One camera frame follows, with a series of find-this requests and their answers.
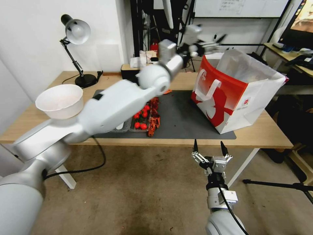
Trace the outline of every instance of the black tripod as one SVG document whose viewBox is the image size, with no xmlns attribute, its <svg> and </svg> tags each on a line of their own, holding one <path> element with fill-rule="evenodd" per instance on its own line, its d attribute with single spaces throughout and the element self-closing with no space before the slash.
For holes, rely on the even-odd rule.
<svg viewBox="0 0 313 235">
<path fill-rule="evenodd" d="M 280 187 L 280 188 L 292 188 L 297 189 L 306 195 L 306 197 L 310 200 L 310 202 L 313 204 L 313 197 L 309 193 L 309 191 L 313 191 L 313 186 L 307 186 L 302 183 L 293 183 L 293 184 L 281 184 L 281 183 L 271 183 L 271 182 L 262 182 L 262 181 L 252 181 L 249 179 L 242 180 L 245 184 L 259 184 L 259 185 L 267 185 L 267 186 L 273 186 L 273 187 Z"/>
</svg>

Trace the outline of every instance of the monitor screen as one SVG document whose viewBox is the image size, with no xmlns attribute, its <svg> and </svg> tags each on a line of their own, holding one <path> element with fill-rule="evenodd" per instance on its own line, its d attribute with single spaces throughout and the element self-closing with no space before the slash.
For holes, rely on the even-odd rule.
<svg viewBox="0 0 313 235">
<path fill-rule="evenodd" d="M 279 42 L 313 49 L 313 0 L 301 2 Z"/>
<path fill-rule="evenodd" d="M 313 0 L 306 0 L 290 29 L 313 33 Z"/>
</svg>

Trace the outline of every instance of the lamp arm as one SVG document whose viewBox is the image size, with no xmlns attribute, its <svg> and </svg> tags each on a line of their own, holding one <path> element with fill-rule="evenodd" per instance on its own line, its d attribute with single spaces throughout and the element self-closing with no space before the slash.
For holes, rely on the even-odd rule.
<svg viewBox="0 0 313 235">
<path fill-rule="evenodd" d="M 79 63 L 78 63 L 76 60 L 74 60 L 73 56 L 71 55 L 71 53 L 69 52 L 69 50 L 68 50 L 68 48 L 67 48 L 67 45 L 70 44 L 70 42 L 68 42 L 68 41 L 66 41 L 66 40 L 64 40 L 64 39 L 61 39 L 61 40 L 60 40 L 60 43 L 62 43 L 62 45 L 63 45 L 65 51 L 67 52 L 67 54 L 68 54 L 69 57 L 71 58 L 71 60 L 72 60 L 72 62 L 73 62 L 73 65 L 74 65 L 75 68 L 78 70 L 81 79 L 85 80 L 82 67 L 79 65 Z"/>
</svg>

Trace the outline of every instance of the wooden table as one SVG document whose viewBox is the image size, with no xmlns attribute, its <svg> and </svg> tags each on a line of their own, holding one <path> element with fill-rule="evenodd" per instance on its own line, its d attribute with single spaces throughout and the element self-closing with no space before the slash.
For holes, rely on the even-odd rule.
<svg viewBox="0 0 313 235">
<path fill-rule="evenodd" d="M 65 71 L 62 72 L 57 79 L 50 85 L 56 86 L 62 83 L 67 78 L 70 78 L 77 74 L 75 71 Z M 171 84 L 171 89 L 173 90 L 192 90 L 195 84 L 197 73 L 179 73 L 177 77 Z M 74 83 L 75 78 L 70 79 L 66 83 Z M 121 75 L 103 75 L 100 77 L 99 82 L 91 87 L 85 88 L 83 93 L 84 102 L 92 98 L 95 90 L 105 89 L 114 83 L 121 80 Z M 36 109 L 35 105 L 32 104 L 25 110 L 25 112 L 13 123 L 6 132 L 0 137 L 0 143 L 13 143 L 22 134 L 47 120 L 48 117 L 40 110 Z M 236 139 L 233 140 L 223 140 L 224 144 L 231 148 L 248 148 L 252 149 L 248 157 L 244 158 L 239 163 L 238 169 L 234 171 L 232 177 L 228 181 L 230 186 L 250 160 L 254 157 L 260 148 L 282 148 L 290 149 L 292 148 L 292 143 L 284 135 L 284 133 L 279 129 L 276 123 L 264 111 L 258 120 L 249 127 L 245 127 L 235 131 Z M 101 145 L 114 145 L 114 146 L 170 146 L 170 147 L 191 147 L 194 144 L 193 139 L 98 139 Z M 197 140 L 199 146 L 210 146 L 213 148 L 220 148 L 220 140 L 217 139 L 199 139 Z M 93 139 L 88 139 L 80 145 L 95 145 Z M 69 177 L 62 176 L 65 180 L 72 180 Z"/>
<path fill-rule="evenodd" d="M 269 49 L 271 52 L 275 53 L 279 56 L 279 60 L 274 64 L 273 69 L 277 70 L 278 67 L 285 61 L 291 61 L 301 55 L 299 52 L 283 52 L 282 50 L 276 48 L 273 46 L 272 43 L 264 43 L 265 48 Z M 309 75 L 313 77 L 313 70 L 307 69 L 302 66 L 298 65 L 292 65 L 293 68 L 295 68 L 300 73 L 305 73 L 306 75 Z M 313 95 L 313 86 L 312 85 L 285 85 L 282 86 L 278 92 L 277 95 Z"/>
<path fill-rule="evenodd" d="M 295 52 L 295 51 L 291 51 L 291 52 L 283 52 L 282 50 L 276 48 L 273 46 L 272 43 L 264 43 L 264 46 L 269 49 L 270 51 L 274 52 L 276 55 L 278 55 L 281 59 L 283 59 L 284 61 L 291 61 L 293 59 L 295 59 L 296 57 L 298 57 L 299 55 L 301 55 L 301 53 L 299 52 Z M 279 65 L 281 64 L 282 60 L 278 61 L 276 63 L 276 65 L 273 67 L 273 69 L 277 70 L 277 68 L 279 67 Z M 302 66 L 298 66 L 298 65 L 294 65 L 294 67 L 299 70 L 300 72 L 304 72 L 307 75 L 313 77 L 313 70 L 310 70 L 308 68 L 302 67 Z"/>
</svg>

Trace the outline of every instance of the black stand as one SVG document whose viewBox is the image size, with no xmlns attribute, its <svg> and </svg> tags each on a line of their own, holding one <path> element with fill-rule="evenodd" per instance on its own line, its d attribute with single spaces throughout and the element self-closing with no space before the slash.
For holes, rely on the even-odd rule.
<svg viewBox="0 0 313 235">
<path fill-rule="evenodd" d="M 92 74 L 84 74 L 82 67 L 79 65 L 79 63 L 77 61 L 74 60 L 73 56 L 68 51 L 67 45 L 70 44 L 70 42 L 67 41 L 66 38 L 60 40 L 60 42 L 62 43 L 62 45 L 63 45 L 65 51 L 67 52 L 67 54 L 69 55 L 69 57 L 71 58 L 73 65 L 75 66 L 75 68 L 79 72 L 79 77 L 77 77 L 75 79 L 75 84 L 77 86 L 80 86 L 81 88 L 86 88 L 86 87 L 89 87 L 89 86 L 96 84 L 98 82 L 98 79 Z"/>
<path fill-rule="evenodd" d="M 306 197 L 313 204 L 313 197 L 309 193 L 309 191 L 313 191 L 313 186 L 307 186 L 307 185 L 304 185 L 302 183 L 282 184 L 282 183 L 252 181 L 249 179 L 242 180 L 242 182 L 245 184 L 258 184 L 258 185 L 266 185 L 266 186 L 273 186 L 273 187 L 280 187 L 280 188 L 292 188 L 292 189 L 300 190 L 306 195 Z"/>
</svg>

